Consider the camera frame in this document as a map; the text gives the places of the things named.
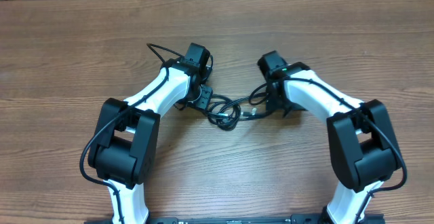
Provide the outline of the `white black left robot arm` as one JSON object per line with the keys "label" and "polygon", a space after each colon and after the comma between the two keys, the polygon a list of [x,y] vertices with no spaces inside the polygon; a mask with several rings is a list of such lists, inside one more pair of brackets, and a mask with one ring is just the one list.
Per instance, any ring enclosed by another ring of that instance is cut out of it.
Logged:
{"label": "white black left robot arm", "polygon": [[212,67],[210,51],[191,43],[185,55],[163,60],[158,76],[139,93],[103,103],[79,169],[86,180],[108,188],[113,215],[107,223],[146,223],[144,181],[155,159],[161,118],[175,104],[205,112]]}

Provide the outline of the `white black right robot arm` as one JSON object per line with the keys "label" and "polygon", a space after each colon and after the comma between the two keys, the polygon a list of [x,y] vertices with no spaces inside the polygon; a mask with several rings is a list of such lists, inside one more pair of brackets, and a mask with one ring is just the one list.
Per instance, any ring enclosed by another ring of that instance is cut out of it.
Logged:
{"label": "white black right robot arm", "polygon": [[292,216],[293,223],[384,223],[366,215],[374,195],[402,187],[408,172],[386,107],[339,92],[298,62],[258,62],[270,98],[286,111],[306,110],[326,124],[338,185],[320,214]]}

